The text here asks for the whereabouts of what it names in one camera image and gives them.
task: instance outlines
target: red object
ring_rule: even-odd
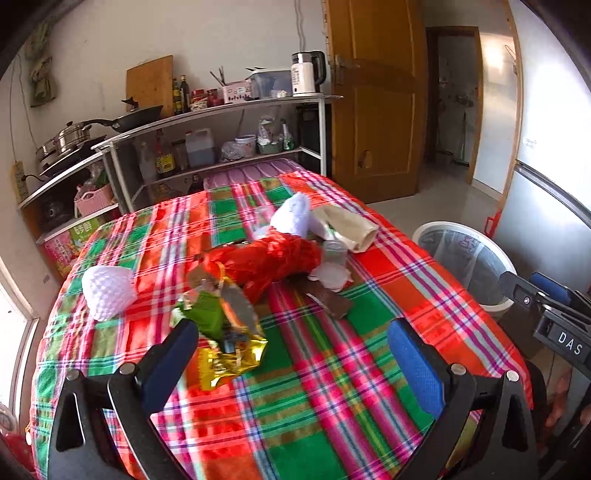
[[[225,274],[243,287],[244,295],[257,303],[274,281],[296,273],[309,273],[320,265],[321,250],[305,238],[271,230],[267,237],[239,247],[214,248],[203,256],[203,268],[220,278],[218,263]]]
[[[499,220],[501,219],[501,211],[499,210],[494,217],[488,217],[486,219],[486,223],[484,225],[484,234],[488,238],[492,238],[495,234],[495,230],[497,225],[499,225]]]
[[[217,92],[217,88],[210,88],[207,91],[207,106],[208,107],[213,107],[213,106],[217,106],[214,105],[214,101],[217,100],[219,97],[218,92]]]
[[[35,471],[35,464],[33,463],[33,449],[30,445],[27,445],[25,437],[13,432],[8,432],[4,434],[4,442],[24,468],[30,472]]]

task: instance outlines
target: pink basket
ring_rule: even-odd
[[[74,205],[85,217],[113,204],[113,190],[111,185],[105,185],[94,192],[86,192],[81,199],[75,200]]]

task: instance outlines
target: green packet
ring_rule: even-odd
[[[227,321],[223,312],[219,295],[208,291],[199,292],[197,301],[189,308],[179,301],[173,310],[174,320],[188,318],[194,321],[199,333],[207,338],[220,342],[223,338],[223,325]]]

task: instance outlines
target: blue gripper pad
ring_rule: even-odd
[[[531,274],[530,283],[543,292],[546,292],[552,300],[559,301],[561,304],[570,307],[570,292],[560,283],[542,275],[540,272],[534,272]]]
[[[443,384],[400,321],[393,320],[388,327],[388,346],[419,406],[438,418],[445,406]]]
[[[163,343],[153,346],[144,356],[147,359],[154,350],[154,363],[150,362],[150,373],[141,384],[142,407],[147,415],[162,411],[178,379],[197,349],[199,330],[195,322],[179,323]]]

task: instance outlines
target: beige cloth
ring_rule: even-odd
[[[353,253],[365,252],[375,240],[378,225],[356,213],[335,205],[322,205],[312,210],[310,230],[323,239],[334,237]]]

